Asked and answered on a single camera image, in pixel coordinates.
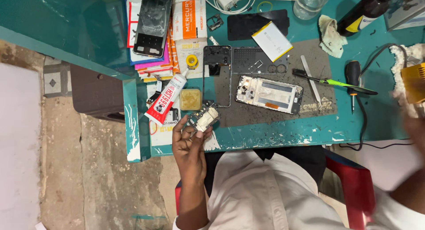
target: workbench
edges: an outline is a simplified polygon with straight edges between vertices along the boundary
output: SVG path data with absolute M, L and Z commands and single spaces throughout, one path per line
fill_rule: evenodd
M 256 0 L 252 6 L 253 9 L 249 13 L 257 12 L 257 6 L 262 1 L 264 0 Z M 340 20 L 360 0 L 329 0 L 322 11 L 315 18 L 308 21 L 294 16 L 292 11 L 294 1 L 267 1 L 273 4 L 273 10 L 288 10 L 290 26 L 287 39 L 294 43 L 319 37 L 317 20 L 320 14 Z M 238 3 L 238 6 L 242 7 L 244 4 L 241 2 Z M 207 4 L 207 18 L 216 13 L 218 11 Z M 228 41 L 227 15 L 220 13 L 220 16 L 224 21 L 224 25 L 212 32 L 208 31 L 208 36 L 213 35 L 220 45 L 230 45 L 232 47 L 257 46 L 254 40 Z M 386 43 L 409 46 L 422 42 L 422 38 L 423 27 L 387 32 L 384 17 L 381 16 L 361 32 L 347 38 L 348 45 L 343 46 L 344 53 L 341 59 L 329 56 L 332 79 L 345 81 L 344 66 L 347 60 L 358 60 L 364 66 L 369 56 Z M 387 50 L 375 60 L 375 63 L 364 74 L 365 87 L 379 93 L 377 96 L 362 97 L 368 114 L 365 141 L 407 138 L 402 128 L 402 119 L 397 101 L 390 95 L 395 84 L 390 71 L 393 65 L 394 55 Z M 189 79 L 188 81 L 188 86 L 200 85 L 200 79 Z M 206 86 L 210 90 L 214 88 L 209 78 L 206 78 Z M 351 99 L 347 94 L 347 89 L 332 86 L 329 86 L 329 88 L 335 88 L 337 114 L 238 127 L 215 128 L 214 133 L 220 148 L 212 151 L 359 142 L 363 116 L 357 103 L 357 109 L 352 114 Z M 172 154 L 170 145 L 152 146 L 151 148 L 151 156 L 170 154 Z
M 242 7 L 247 1 L 238 2 L 238 6 Z M 256 0 L 248 13 L 257 12 L 262 1 Z M 273 10 L 288 10 L 287 39 L 294 43 L 319 37 L 317 20 L 320 14 L 340 20 L 360 0 L 329 0 L 321 12 L 308 21 L 294 16 L 294 1 L 268 1 L 273 4 Z M 0 39 L 123 81 L 126 151 L 130 162 L 172 154 L 170 145 L 151 146 L 150 143 L 148 118 L 143 115 L 147 110 L 146 84 L 130 66 L 128 49 L 125 48 L 125 0 L 0 0 L 0 12 L 7 14 L 0 15 Z M 216 13 L 218 11 L 207 4 L 207 18 Z M 221 45 L 256 46 L 253 40 L 228 41 L 227 15 L 220 13 L 220 16 L 224 25 L 213 32 L 208 31 L 209 36 L 213 35 Z M 333 80 L 345 80 L 344 66 L 348 60 L 358 60 L 364 66 L 369 56 L 384 44 L 410 46 L 423 43 L 424 32 L 423 27 L 387 32 L 381 16 L 347 39 L 342 58 L 329 57 Z M 365 87 L 379 93 L 362 97 L 368 114 L 365 141 L 404 139 L 407 135 L 402 128 L 399 107 L 390 94 L 395 83 L 390 71 L 394 55 L 386 50 L 375 62 L 364 74 Z M 201 82 L 201 79 L 189 79 L 188 86 L 199 87 Z M 205 83 L 208 89 L 214 90 L 212 78 L 206 78 Z M 217 146 L 212 151 L 358 142 L 362 113 L 357 108 L 351 114 L 351 100 L 345 88 L 329 88 L 335 88 L 337 114 L 215 128 Z

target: black cable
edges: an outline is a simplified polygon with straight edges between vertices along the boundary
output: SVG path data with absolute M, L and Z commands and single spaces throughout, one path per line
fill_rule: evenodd
M 366 71 L 366 70 L 368 70 L 368 68 L 370 67 L 370 65 L 374 62 L 374 60 L 385 50 L 385 49 L 387 49 L 387 48 L 389 48 L 389 47 L 391 47 L 391 46 L 397 46 L 398 48 L 400 48 L 401 49 L 401 51 L 403 52 L 403 55 L 404 55 L 404 64 L 403 64 L 403 67 L 404 68 L 406 68 L 407 67 L 407 53 L 406 53 L 406 49 L 404 49 L 404 47 L 402 47 L 401 45 L 398 45 L 398 44 L 395 44 L 395 43 L 387 43 L 387 44 L 385 44 L 373 57 L 372 57 L 372 59 L 370 59 L 370 61 L 368 62 L 368 64 L 367 65 L 365 65 L 365 67 L 363 68 L 363 70 L 362 70 L 362 72 L 360 73 L 360 76 L 361 75 L 363 75 L 364 74 L 364 72 Z M 356 148 L 353 148 L 353 147 L 351 147 L 351 146 L 354 146 L 354 145 L 351 145 L 351 146 L 341 146 L 341 144 L 339 144 L 339 146 L 340 147 L 347 147 L 347 148 L 351 148 L 351 149 L 353 149 L 353 150 L 355 150 L 355 151 L 360 151 L 361 149 L 362 149 L 362 147 L 363 147 L 363 145 L 370 145 L 370 144 L 364 144 L 363 143 L 363 140 L 364 140 L 364 138 L 365 138 L 365 131 L 366 131 L 366 127 L 367 127 L 367 125 L 368 125 L 368 116 L 367 116 L 367 114 L 366 114 L 366 110 L 365 110 L 365 108 L 364 108 L 364 106 L 363 106 L 363 104 L 362 104 L 362 102 L 361 102 L 361 100 L 360 100 L 360 97 L 359 97 L 359 95 L 356 95 L 356 100 L 357 100 L 357 103 L 359 104 L 359 107 L 360 107 L 360 109 L 361 109 L 361 111 L 362 111 L 362 113 L 363 113 L 363 125 L 362 125 L 362 129 L 360 130 L 360 143 L 359 144 L 357 144 L 358 146 L 359 146 L 359 148 L 358 149 L 356 149 Z
M 397 46 L 398 48 L 400 48 L 401 49 L 401 51 L 403 52 L 403 55 L 404 55 L 404 64 L 403 64 L 403 68 L 406 68 L 407 67 L 407 53 L 406 53 L 406 50 L 402 47 L 402 46 L 400 46 L 400 45 L 398 45 L 398 44 L 395 44 L 395 43 L 387 43 L 387 44 L 385 44 L 373 57 L 372 57 L 372 59 L 369 61 L 369 63 L 367 64 L 367 65 L 365 65 L 365 67 L 363 68 L 363 70 L 362 70 L 362 72 L 360 73 L 360 76 L 361 75 L 363 75 L 364 74 L 364 72 L 370 67 L 370 65 L 373 63 L 373 61 L 385 50 L 385 49 L 387 49 L 387 48 L 389 48 L 389 47 L 391 47 L 391 46 Z
M 360 144 L 349 144 L 349 143 L 347 143 L 347 144 L 348 144 L 348 145 L 351 145 L 351 146 L 360 145 Z M 394 144 L 387 145 L 387 146 L 384 146 L 384 147 L 378 147 L 378 146 L 374 146 L 374 145 L 366 144 L 366 143 L 362 143 L 362 144 L 363 144 L 363 145 L 369 145 L 369 146 L 372 146 L 372 147 L 377 148 L 377 149 L 385 149 L 385 148 L 388 148 L 388 147 L 393 146 L 393 145 L 413 145 L 413 143 L 410 143 L 410 144 L 394 143 Z M 341 144 L 339 144 L 339 146 L 340 146 L 340 147 L 348 147 L 348 148 L 351 148 L 351 149 L 355 150 L 353 147 L 350 147 L 350 146 L 341 146 Z

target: white cable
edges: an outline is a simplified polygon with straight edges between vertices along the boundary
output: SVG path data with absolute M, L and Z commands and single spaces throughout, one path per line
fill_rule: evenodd
M 248 2 L 247 2 L 247 4 L 243 7 L 243 8 L 241 8 L 241 9 L 239 9 L 239 10 L 235 10 L 235 11 L 226 11 L 226 10 L 223 10 L 221 7 L 220 7 L 220 5 L 217 3 L 217 0 L 213 0 L 213 2 L 214 2 L 214 4 L 212 4 L 212 3 L 210 3 L 210 1 L 208 1 L 208 0 L 205 0 L 209 5 L 211 5 L 213 8 L 215 8 L 215 9 L 217 9 L 217 10 L 219 10 L 220 12 L 222 12 L 222 13 L 224 13 L 224 14 L 227 14 L 227 15 L 233 15 L 233 14 L 241 14 L 241 13 L 243 13 L 243 12 L 246 12 L 249 8 L 251 8 L 252 7 L 252 5 L 254 4 L 254 2 L 255 2 L 255 0 L 251 3 L 251 5 L 247 8 L 247 6 L 249 5 L 249 3 L 251 2 L 251 0 L 248 0 Z

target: red chair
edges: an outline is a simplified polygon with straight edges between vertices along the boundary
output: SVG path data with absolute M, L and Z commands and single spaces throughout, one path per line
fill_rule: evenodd
M 371 216 L 375 208 L 375 193 L 370 171 L 332 151 L 326 150 L 325 155 L 326 167 L 341 179 L 350 228 L 365 230 L 366 223 L 372 221 Z M 180 181 L 175 189 L 177 215 L 181 188 Z

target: red and white tube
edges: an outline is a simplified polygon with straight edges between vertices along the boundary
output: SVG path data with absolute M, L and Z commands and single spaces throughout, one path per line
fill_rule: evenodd
M 161 95 L 145 113 L 145 116 L 147 116 L 157 125 L 162 126 L 164 124 L 168 111 L 170 110 L 171 106 L 173 106 L 173 103 L 178 97 L 178 94 L 183 89 L 184 84 L 187 82 L 187 71 L 188 70 L 185 70 L 182 74 L 174 75 L 168 85 L 162 91 Z

